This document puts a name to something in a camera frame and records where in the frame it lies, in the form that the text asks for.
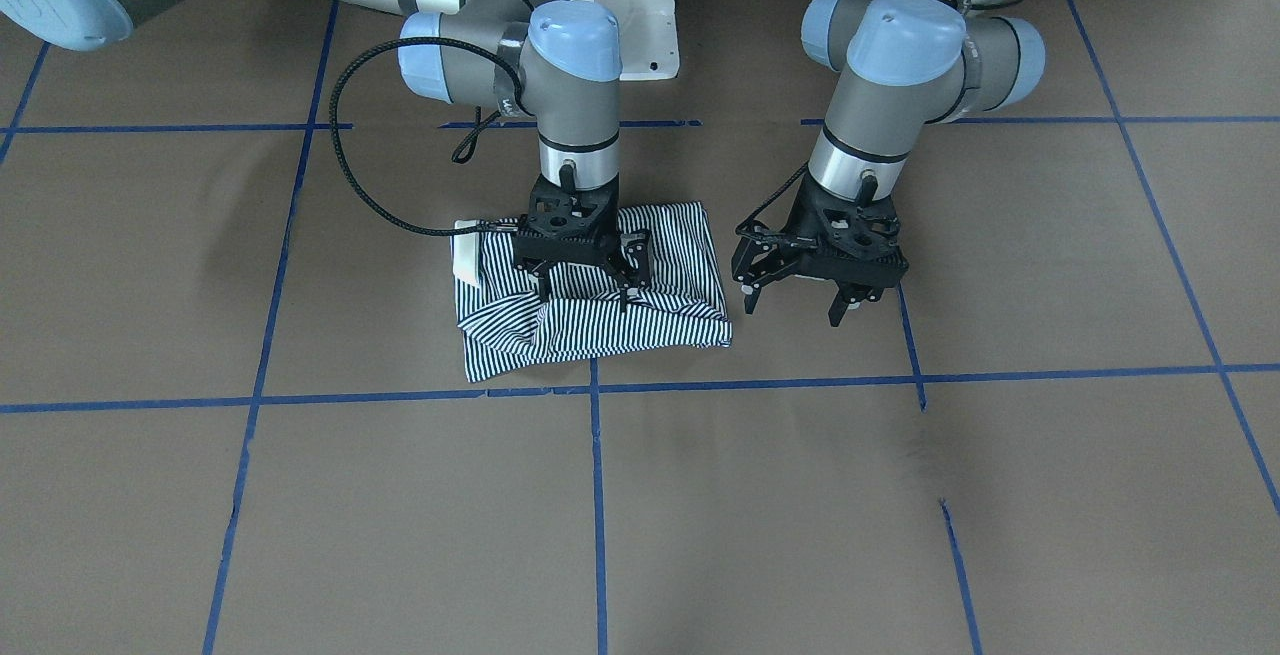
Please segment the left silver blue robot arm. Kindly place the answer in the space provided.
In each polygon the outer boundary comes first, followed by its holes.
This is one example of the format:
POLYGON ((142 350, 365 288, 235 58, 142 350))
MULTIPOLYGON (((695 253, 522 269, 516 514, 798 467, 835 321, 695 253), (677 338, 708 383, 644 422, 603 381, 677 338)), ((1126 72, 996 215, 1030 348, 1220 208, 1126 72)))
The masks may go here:
POLYGON ((1019 0, 812 0, 801 43, 838 75, 819 136, 791 178, 783 226, 750 214, 731 260, 746 313, 786 278, 832 281, 832 326, 908 272, 892 191, 920 132, 1033 93, 1046 45, 1004 17, 1019 0))

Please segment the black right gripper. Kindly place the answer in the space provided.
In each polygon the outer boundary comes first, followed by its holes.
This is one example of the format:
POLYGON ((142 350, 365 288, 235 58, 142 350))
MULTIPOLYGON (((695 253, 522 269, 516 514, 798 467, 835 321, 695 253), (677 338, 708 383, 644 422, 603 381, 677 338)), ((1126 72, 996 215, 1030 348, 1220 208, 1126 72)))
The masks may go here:
POLYGON ((652 232, 620 232, 620 180, 579 191, 571 173, 562 173, 558 184, 539 177, 512 246, 513 266, 532 278, 541 303, 552 298, 558 264, 603 269, 620 289, 621 313, 652 287, 652 232))

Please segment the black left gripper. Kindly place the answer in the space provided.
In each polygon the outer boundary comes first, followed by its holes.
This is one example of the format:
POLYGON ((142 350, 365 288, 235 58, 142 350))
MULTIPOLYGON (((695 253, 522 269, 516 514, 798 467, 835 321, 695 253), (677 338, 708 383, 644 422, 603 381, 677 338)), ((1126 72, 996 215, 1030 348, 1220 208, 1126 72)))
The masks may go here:
POLYGON ((740 283, 745 313, 755 313, 769 283, 817 278, 836 283, 828 322, 840 328, 868 296, 899 287, 909 269, 899 246, 900 219, 891 198, 872 198, 878 185, 877 177, 863 175, 852 200, 845 200, 823 189, 815 177, 794 175, 739 223, 731 271, 740 283), (786 225, 767 226, 759 214, 794 184, 800 191, 786 225))

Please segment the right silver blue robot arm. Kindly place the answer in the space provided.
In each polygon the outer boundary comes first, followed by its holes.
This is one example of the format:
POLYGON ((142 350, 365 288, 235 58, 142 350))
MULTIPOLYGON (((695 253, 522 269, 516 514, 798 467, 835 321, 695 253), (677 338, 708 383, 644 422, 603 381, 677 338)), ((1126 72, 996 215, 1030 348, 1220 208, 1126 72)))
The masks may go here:
MULTIPOLYGON (((133 35, 183 0, 3 0, 3 13, 36 37, 92 52, 133 35)), ((621 27, 589 0, 337 0, 403 17, 401 35, 357 55, 332 90, 328 122, 335 159, 356 194, 338 125, 340 95, 364 64, 396 52, 413 93, 476 111, 453 154, 466 162, 477 136, 502 116, 538 127, 540 175, 525 216, 512 225, 453 228, 460 237, 498 232, 512 239, 513 266, 549 301, 562 264, 596 267, 614 283, 621 307, 652 283, 646 230, 618 225, 621 27)))

